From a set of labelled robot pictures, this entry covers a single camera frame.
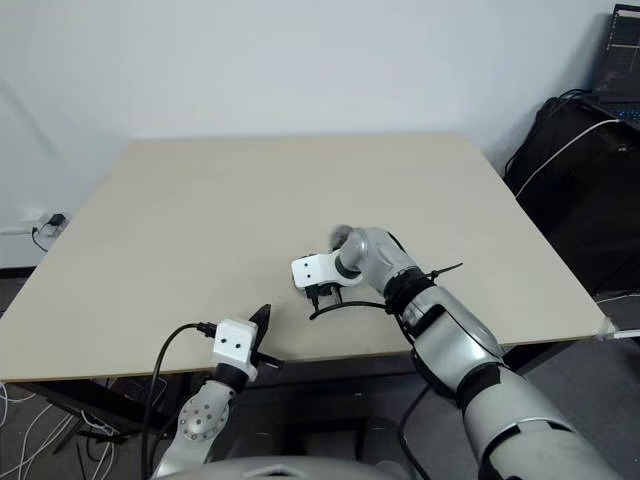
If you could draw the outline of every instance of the power outlet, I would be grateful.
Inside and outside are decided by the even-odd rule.
[[[57,237],[62,230],[69,224],[71,218],[67,212],[44,212],[42,210],[29,210],[24,212],[22,218],[12,227],[0,229],[0,236],[2,235],[31,235],[31,229],[33,227],[40,230],[42,226],[51,219],[56,213],[62,213],[66,220],[58,227],[47,227],[41,233],[45,237]]]

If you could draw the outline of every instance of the laptop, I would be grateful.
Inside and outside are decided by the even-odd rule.
[[[640,7],[615,6],[593,80],[583,101],[640,130]]]

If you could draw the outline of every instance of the black cable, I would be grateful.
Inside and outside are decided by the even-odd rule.
[[[407,443],[407,438],[405,437],[404,430],[407,426],[407,421],[409,420],[409,417],[411,416],[413,411],[416,409],[418,404],[422,401],[422,399],[425,397],[425,395],[429,392],[430,389],[431,387],[429,385],[424,387],[424,389],[418,394],[418,396],[411,403],[411,405],[409,405],[409,408],[407,408],[407,410],[404,412],[404,415],[402,415],[402,419],[400,420],[400,425],[398,425],[398,441],[400,442],[400,446],[402,447],[404,454],[407,456],[407,458],[413,465],[413,468],[415,468],[418,471],[418,473],[420,474],[423,480],[431,480],[431,477],[429,476],[427,471],[424,469],[424,467],[420,464],[418,459],[413,455],[413,452],[411,451],[411,449],[409,448],[409,444]]]
[[[40,245],[38,243],[38,241],[36,240],[36,232],[40,233],[40,230],[38,230],[36,227],[32,227],[31,228],[31,240],[33,241],[34,245],[36,247],[38,247],[40,250],[42,250],[43,252],[48,252],[49,250],[47,250],[46,248],[44,248],[42,245]]]
[[[142,432],[140,438],[140,477],[141,480],[147,480],[149,478],[149,458],[148,458],[148,443],[149,443],[149,420],[151,419],[151,404],[153,403],[153,389],[155,388],[158,375],[160,374],[160,367],[162,366],[162,360],[164,354],[169,348],[169,344],[176,336],[183,330],[189,328],[198,328],[197,323],[187,323],[181,327],[176,328],[171,335],[165,340],[158,358],[156,359],[156,365],[153,368],[153,374],[151,375],[151,383],[149,384],[149,391],[147,392],[147,400],[144,406],[144,417],[142,419]]]
[[[407,253],[407,251],[404,249],[404,247],[402,246],[402,244],[400,243],[400,241],[393,236],[393,233],[391,232],[387,232],[389,234],[389,236],[391,237],[391,240],[393,240],[394,242],[396,242],[396,245],[398,245],[398,248],[400,250],[402,250],[404,253]]]
[[[387,306],[383,305],[382,303],[361,302],[361,301],[343,302],[343,303],[336,303],[335,305],[329,305],[328,307],[321,308],[320,310],[313,312],[311,315],[309,315],[309,320],[315,320],[319,315],[322,315],[323,313],[332,312],[334,310],[338,310],[339,308],[344,308],[344,307],[372,307],[372,308],[381,308],[382,310],[387,309]]]
[[[167,421],[167,423],[164,424],[164,426],[162,427],[162,430],[160,430],[155,440],[153,441],[153,444],[151,445],[151,451],[149,452],[149,471],[150,472],[153,472],[153,464],[156,456],[156,451],[158,450],[158,445],[160,445],[160,441],[164,437],[164,434],[167,433],[167,430],[171,428],[171,425],[175,425],[175,423],[178,421],[179,414],[180,414],[180,409],[176,410],[176,413],[174,413],[171,416],[171,418]]]

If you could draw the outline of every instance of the white wall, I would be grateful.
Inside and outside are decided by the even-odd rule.
[[[614,4],[0,0],[0,228],[75,211],[128,137],[458,131],[498,168]]]

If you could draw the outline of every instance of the gray carpet floor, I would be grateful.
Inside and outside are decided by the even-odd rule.
[[[0,280],[0,311],[6,308],[20,288],[19,282]],[[640,327],[640,298],[628,298],[603,304],[605,311],[626,328]],[[632,340],[588,340],[577,342],[527,375],[570,421],[625,478],[640,478],[640,346]],[[321,406],[309,398],[297,415],[313,417],[319,410],[336,417],[374,414],[397,421],[420,391],[419,379],[394,383],[374,391],[336,392],[324,398]],[[26,395],[9,386],[12,397]],[[252,401],[239,402],[228,425],[228,434],[247,431],[252,422],[282,415],[282,406]],[[7,421],[0,429],[0,475],[18,463],[25,429],[46,405],[42,398],[10,405]],[[64,412],[52,408],[34,427],[27,450],[33,451],[48,435]],[[473,479],[477,467],[460,419],[460,412],[447,400],[428,395],[409,422],[407,437],[415,455],[434,480]],[[74,439],[62,452],[52,455],[51,448],[39,455],[28,478],[82,479]],[[318,453],[349,458],[341,449],[348,445],[332,438],[331,448]],[[87,478],[95,463],[86,458],[84,443],[79,442]],[[94,455],[101,448],[94,447]],[[119,446],[110,479],[138,478],[137,441]],[[13,473],[2,478],[17,478]]]

